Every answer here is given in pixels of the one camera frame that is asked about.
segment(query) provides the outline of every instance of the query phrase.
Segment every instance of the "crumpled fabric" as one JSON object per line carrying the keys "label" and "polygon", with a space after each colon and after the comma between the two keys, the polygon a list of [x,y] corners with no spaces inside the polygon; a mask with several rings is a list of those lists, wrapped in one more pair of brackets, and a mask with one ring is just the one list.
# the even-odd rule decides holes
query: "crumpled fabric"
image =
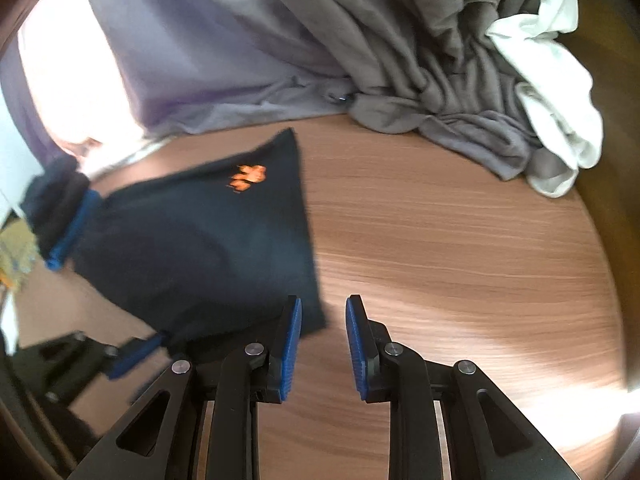
{"label": "crumpled fabric", "polygon": [[579,168],[591,168],[602,149],[602,117],[591,104],[591,75],[561,44],[578,26],[578,0],[540,0],[535,14],[492,23],[487,36],[526,80],[515,91],[543,148],[527,167],[527,181],[556,198],[571,189]]}
{"label": "crumpled fabric", "polygon": [[533,0],[89,1],[151,136],[348,108],[505,180],[540,147],[484,34]]}
{"label": "crumpled fabric", "polygon": [[78,160],[68,153],[62,153],[44,167],[41,175],[30,182],[20,208],[32,230],[40,228],[50,219],[77,169]]}

